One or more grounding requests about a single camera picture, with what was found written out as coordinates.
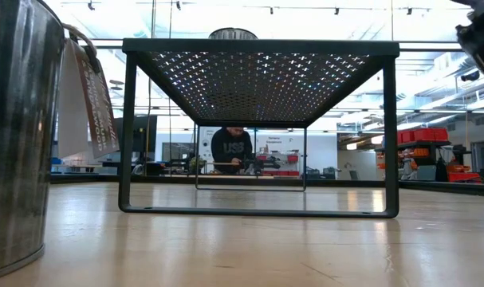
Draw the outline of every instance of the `track light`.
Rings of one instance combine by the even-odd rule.
[[[88,3],[88,8],[91,10],[91,11],[94,11],[95,10],[95,7],[92,6],[92,0],[89,0],[89,3]]]

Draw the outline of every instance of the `table leg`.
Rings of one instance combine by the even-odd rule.
[[[393,217],[399,213],[397,116],[395,111],[395,59],[387,59],[384,62],[385,212]]]
[[[197,125],[197,146],[195,147],[195,189],[199,189],[199,143],[201,139],[201,126]]]
[[[136,104],[137,64],[133,54],[127,53],[124,104],[123,131],[121,135],[121,163],[118,168],[120,185],[118,206],[122,211],[130,207],[130,181],[132,179],[132,145],[133,117]]]
[[[302,171],[302,191],[307,189],[307,128],[304,128],[304,170]]]

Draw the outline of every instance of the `wooden floor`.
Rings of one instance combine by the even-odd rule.
[[[145,206],[384,208],[379,190],[132,190]],[[400,194],[390,220],[255,218],[124,214],[114,183],[52,186],[45,256],[0,286],[484,286],[484,197]]]

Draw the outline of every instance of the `man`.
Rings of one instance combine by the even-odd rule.
[[[244,159],[252,159],[250,135],[243,128],[221,128],[211,139],[211,153],[216,163],[232,165],[215,165],[217,171],[234,175],[243,168]]]

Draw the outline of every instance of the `black camera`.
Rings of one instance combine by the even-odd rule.
[[[472,21],[468,26],[456,26],[458,43],[463,51],[474,58],[479,70],[484,74],[484,0],[453,0],[465,5],[470,5],[474,11],[467,17]]]

